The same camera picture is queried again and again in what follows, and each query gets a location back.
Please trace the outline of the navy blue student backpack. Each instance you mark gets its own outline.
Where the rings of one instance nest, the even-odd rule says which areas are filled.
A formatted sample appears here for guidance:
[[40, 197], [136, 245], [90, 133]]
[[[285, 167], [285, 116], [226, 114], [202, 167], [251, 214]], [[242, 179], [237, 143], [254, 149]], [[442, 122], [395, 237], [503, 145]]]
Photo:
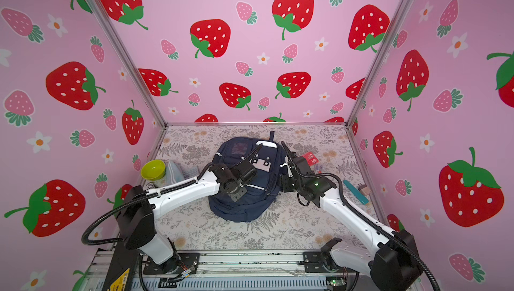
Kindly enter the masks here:
[[234, 137], [216, 152], [210, 169], [220, 189], [209, 197], [212, 212], [232, 222], [251, 222], [271, 206], [288, 177], [286, 153], [269, 138]]

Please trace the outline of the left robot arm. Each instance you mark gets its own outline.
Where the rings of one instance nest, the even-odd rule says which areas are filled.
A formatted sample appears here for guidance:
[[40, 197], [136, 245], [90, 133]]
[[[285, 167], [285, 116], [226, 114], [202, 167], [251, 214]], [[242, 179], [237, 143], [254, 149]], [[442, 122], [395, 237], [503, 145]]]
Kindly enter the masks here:
[[[166, 274], [181, 268], [182, 275], [186, 275], [190, 268], [184, 265], [171, 240], [155, 228], [155, 222], [175, 208], [202, 197], [215, 196], [219, 192], [227, 195], [233, 202], [240, 200], [247, 193], [246, 186], [257, 174], [253, 161], [262, 148], [263, 144], [258, 144], [233, 167], [210, 163], [198, 176], [176, 185], [136, 192], [134, 198], [123, 202], [89, 225], [81, 242], [86, 246], [120, 242], [127, 250], [138, 250], [146, 255], [155, 265], [155, 273]], [[93, 229], [116, 213], [120, 236], [90, 240], [89, 235]]]

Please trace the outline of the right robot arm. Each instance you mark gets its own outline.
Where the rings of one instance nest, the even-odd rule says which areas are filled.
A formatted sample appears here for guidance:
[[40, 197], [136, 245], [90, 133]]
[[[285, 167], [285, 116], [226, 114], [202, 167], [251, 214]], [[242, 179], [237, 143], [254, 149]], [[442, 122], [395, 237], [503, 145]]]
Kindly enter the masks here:
[[281, 143], [287, 156], [287, 167], [303, 206], [316, 205], [348, 228], [365, 246], [371, 257], [358, 256], [355, 260], [343, 251], [331, 249], [329, 256], [339, 267], [349, 267], [369, 276], [379, 290], [408, 290], [425, 274], [433, 290], [440, 285], [417, 251], [414, 236], [407, 231], [396, 232], [375, 220], [344, 196], [344, 183], [333, 173], [315, 174], [305, 158], [293, 153]]

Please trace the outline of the red small card pack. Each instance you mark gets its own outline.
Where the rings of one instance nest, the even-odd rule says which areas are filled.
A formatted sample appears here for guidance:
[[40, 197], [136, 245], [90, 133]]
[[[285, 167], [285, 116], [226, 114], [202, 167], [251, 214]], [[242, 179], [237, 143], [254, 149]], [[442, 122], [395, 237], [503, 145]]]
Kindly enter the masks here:
[[319, 162], [319, 159], [312, 152], [303, 154], [303, 158], [305, 158], [309, 166], [313, 166]]

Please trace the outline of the teal pen case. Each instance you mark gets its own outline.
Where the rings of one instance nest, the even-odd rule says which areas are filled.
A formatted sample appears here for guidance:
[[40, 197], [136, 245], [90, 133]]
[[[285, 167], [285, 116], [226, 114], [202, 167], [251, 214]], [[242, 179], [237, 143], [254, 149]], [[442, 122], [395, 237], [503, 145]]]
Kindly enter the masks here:
[[348, 180], [344, 179], [343, 183], [361, 204], [369, 204], [368, 198], [364, 194], [362, 194], [355, 186], [353, 186]]

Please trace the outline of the green lid clear jar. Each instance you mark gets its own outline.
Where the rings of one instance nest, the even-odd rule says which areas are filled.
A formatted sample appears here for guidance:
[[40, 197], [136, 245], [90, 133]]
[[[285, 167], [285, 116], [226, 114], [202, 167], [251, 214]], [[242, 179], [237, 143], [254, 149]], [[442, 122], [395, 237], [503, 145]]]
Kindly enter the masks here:
[[165, 185], [165, 175], [166, 165], [158, 159], [147, 162], [141, 170], [142, 178], [151, 188], [163, 187]]

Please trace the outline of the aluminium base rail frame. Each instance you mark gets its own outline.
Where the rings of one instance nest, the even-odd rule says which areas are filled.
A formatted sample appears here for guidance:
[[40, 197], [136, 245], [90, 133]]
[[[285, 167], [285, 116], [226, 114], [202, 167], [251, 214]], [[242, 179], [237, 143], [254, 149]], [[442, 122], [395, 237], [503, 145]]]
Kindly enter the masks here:
[[[101, 290], [114, 252], [99, 250], [75, 290]], [[319, 250], [188, 250], [190, 268], [166, 274], [144, 258], [137, 263], [132, 290], [377, 290], [372, 279], [349, 268], [330, 266]]]

